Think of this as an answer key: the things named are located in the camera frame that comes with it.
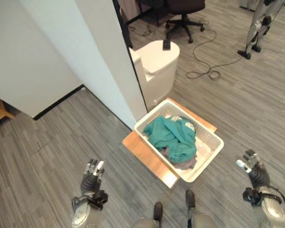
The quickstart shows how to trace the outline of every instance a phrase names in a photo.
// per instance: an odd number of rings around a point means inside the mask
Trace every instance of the green towel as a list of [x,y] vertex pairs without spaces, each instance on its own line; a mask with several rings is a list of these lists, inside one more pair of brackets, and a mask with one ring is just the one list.
[[157,150],[169,148],[171,162],[186,162],[196,154],[194,126],[181,117],[158,116],[146,126],[143,133]]

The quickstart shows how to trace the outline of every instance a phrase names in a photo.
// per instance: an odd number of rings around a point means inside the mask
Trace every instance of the black office chair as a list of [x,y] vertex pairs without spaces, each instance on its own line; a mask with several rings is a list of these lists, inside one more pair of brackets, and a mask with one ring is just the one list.
[[171,34],[178,28],[183,27],[189,35],[189,43],[193,42],[192,35],[188,29],[188,25],[200,26],[201,32],[205,30],[202,23],[190,21],[188,18],[189,13],[194,13],[205,8],[205,0],[167,0],[167,6],[171,13],[181,14],[180,20],[168,20],[166,22],[166,28],[170,27],[170,24],[175,24],[174,27],[167,32],[166,38],[170,39]]

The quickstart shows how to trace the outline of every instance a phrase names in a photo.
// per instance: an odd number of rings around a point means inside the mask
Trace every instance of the robot finger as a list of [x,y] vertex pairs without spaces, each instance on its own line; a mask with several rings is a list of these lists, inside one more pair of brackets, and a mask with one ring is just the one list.
[[244,170],[246,173],[250,173],[252,168],[245,162],[243,162],[242,160],[237,160],[236,164],[238,167],[240,167],[242,170]]
[[89,173],[89,169],[90,169],[90,166],[91,166],[92,162],[93,162],[93,159],[90,159],[89,162],[87,163],[87,165],[85,166],[84,174],[88,174]]
[[100,172],[99,172],[99,175],[98,175],[98,182],[101,183],[101,179],[103,177],[103,174],[105,172],[105,169],[101,169]]
[[93,175],[94,175],[94,176],[98,176],[98,175],[99,175],[99,172],[100,172],[100,170],[103,168],[103,166],[104,166],[104,161],[100,161],[99,164],[97,165],[97,167],[96,167],[96,169],[95,169]]
[[97,163],[98,163],[98,160],[97,160],[97,159],[95,159],[95,160],[92,161],[92,163],[90,164],[90,167],[89,167],[89,172],[90,172],[90,173],[93,173],[93,172],[94,172],[94,169],[95,169]]
[[249,156],[249,157],[252,157],[253,155],[255,155],[255,152],[253,151],[253,150],[251,150],[251,149],[249,149],[249,150],[247,150],[247,151],[245,151],[246,152],[246,154]]
[[244,158],[246,161],[249,161],[249,158],[248,158],[246,155],[243,155],[243,158]]
[[254,157],[255,157],[256,161],[258,161],[258,162],[261,161],[261,159],[260,159],[260,157],[258,156],[257,153],[254,154]]

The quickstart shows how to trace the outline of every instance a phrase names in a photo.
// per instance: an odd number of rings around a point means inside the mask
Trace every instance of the chair base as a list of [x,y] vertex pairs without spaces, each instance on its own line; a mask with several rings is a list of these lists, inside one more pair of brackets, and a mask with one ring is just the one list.
[[171,34],[173,32],[175,32],[178,28],[182,27],[182,28],[184,28],[186,30],[186,32],[187,32],[187,34],[189,36],[188,42],[192,43],[193,42],[192,34],[189,31],[188,25],[200,26],[201,32],[203,32],[205,30],[204,24],[199,23],[199,22],[190,21],[187,14],[182,14],[180,20],[168,20],[166,22],[166,28],[167,29],[170,27],[170,24],[175,24],[175,25],[174,25],[174,27],[172,29],[170,29],[167,32],[166,39],[170,39],[171,38]]

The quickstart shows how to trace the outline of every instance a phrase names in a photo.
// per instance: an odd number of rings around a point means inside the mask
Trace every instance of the white laundry basket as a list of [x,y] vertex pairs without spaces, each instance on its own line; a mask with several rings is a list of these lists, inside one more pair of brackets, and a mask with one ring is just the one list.
[[[176,169],[151,143],[148,137],[143,135],[143,131],[148,123],[150,123],[157,116],[183,116],[190,120],[195,125],[195,137],[197,147],[197,163],[193,169],[180,170]],[[179,176],[186,182],[193,182],[201,172],[210,164],[215,156],[220,152],[224,146],[224,142],[214,133],[210,132],[203,124],[190,116],[187,112],[178,107],[170,100],[164,100],[149,112],[144,118],[134,126],[135,131],[146,141],[146,143],[158,154]]]

